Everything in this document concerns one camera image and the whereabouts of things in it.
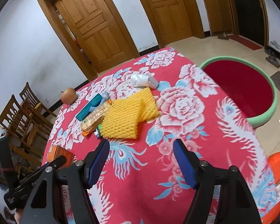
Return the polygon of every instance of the metal bolt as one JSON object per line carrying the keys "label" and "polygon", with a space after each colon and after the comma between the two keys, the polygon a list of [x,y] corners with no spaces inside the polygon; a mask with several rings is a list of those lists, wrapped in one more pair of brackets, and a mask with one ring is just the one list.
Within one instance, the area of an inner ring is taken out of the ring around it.
{"label": "metal bolt", "polygon": [[205,160],[201,160],[199,163],[202,167],[206,167],[208,165],[208,162]]}
{"label": "metal bolt", "polygon": [[49,172],[52,171],[52,169],[53,169],[53,168],[52,168],[51,166],[49,166],[49,167],[46,168],[46,172],[49,173]]}
{"label": "metal bolt", "polygon": [[83,163],[84,163],[83,160],[75,161],[76,166],[81,166]]}
{"label": "metal bolt", "polygon": [[231,166],[230,169],[233,171],[233,172],[237,172],[238,171],[238,168],[236,166]]}

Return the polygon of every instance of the orange box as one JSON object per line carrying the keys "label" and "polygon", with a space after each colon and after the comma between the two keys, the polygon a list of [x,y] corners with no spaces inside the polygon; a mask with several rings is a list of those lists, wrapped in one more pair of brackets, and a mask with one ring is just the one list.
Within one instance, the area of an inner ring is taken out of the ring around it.
{"label": "orange box", "polygon": [[61,146],[50,146],[46,161],[51,162],[61,155],[66,157],[66,163],[61,168],[71,166],[74,160],[74,154]]}

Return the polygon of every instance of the blue gripper pad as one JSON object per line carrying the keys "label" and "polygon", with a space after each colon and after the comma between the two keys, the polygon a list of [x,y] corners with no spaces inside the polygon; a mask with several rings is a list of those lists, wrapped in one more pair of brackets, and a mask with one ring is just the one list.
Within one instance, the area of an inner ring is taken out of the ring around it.
{"label": "blue gripper pad", "polygon": [[90,114],[89,109],[91,107],[98,106],[102,101],[102,99],[103,97],[99,93],[95,95],[93,99],[91,99],[90,102],[83,109],[81,109],[81,111],[76,115],[76,119],[78,121],[84,120],[87,117],[87,115]]}
{"label": "blue gripper pad", "polygon": [[191,188],[196,189],[197,182],[195,180],[194,169],[187,158],[188,150],[180,139],[173,142],[173,153],[182,175],[184,176],[185,182],[190,185]]}
{"label": "blue gripper pad", "polygon": [[101,172],[103,170],[103,167],[105,165],[105,162],[109,156],[109,152],[110,152],[109,142],[107,140],[102,140],[101,143],[102,143],[101,149],[99,149],[99,152],[97,153],[96,158],[94,159],[93,164],[89,171],[89,178],[87,181],[87,185],[89,186],[95,185],[97,183],[101,175]]}

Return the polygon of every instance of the door panel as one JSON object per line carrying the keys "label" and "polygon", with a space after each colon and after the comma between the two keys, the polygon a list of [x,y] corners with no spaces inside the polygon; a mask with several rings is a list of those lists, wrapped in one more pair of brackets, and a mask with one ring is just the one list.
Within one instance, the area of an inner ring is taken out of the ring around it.
{"label": "door panel", "polygon": [[104,0],[59,0],[56,7],[98,72],[133,58]]}
{"label": "door panel", "polygon": [[239,21],[239,34],[265,44],[265,26],[260,0],[234,0]]}
{"label": "door panel", "polygon": [[184,0],[147,0],[166,44],[193,36]]}

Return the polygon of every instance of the red floral tablecloth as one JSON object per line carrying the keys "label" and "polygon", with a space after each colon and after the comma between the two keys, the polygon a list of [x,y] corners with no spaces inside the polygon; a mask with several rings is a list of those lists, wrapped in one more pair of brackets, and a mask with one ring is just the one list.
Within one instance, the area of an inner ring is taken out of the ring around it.
{"label": "red floral tablecloth", "polygon": [[[181,138],[187,148],[215,167],[241,170],[263,216],[276,203],[272,171],[266,156],[235,103],[193,62],[165,48],[125,63],[77,91],[78,99],[63,105],[46,146],[60,145],[84,159],[100,140],[81,135],[75,115],[97,94],[126,98],[140,90],[131,75],[154,76],[152,90],[160,117],[138,125],[138,139],[109,139],[110,154],[89,198],[102,224],[179,224],[194,190],[184,181],[172,152]],[[69,223],[74,222],[67,188],[64,199]],[[208,223],[213,223],[220,187],[215,188]]]}

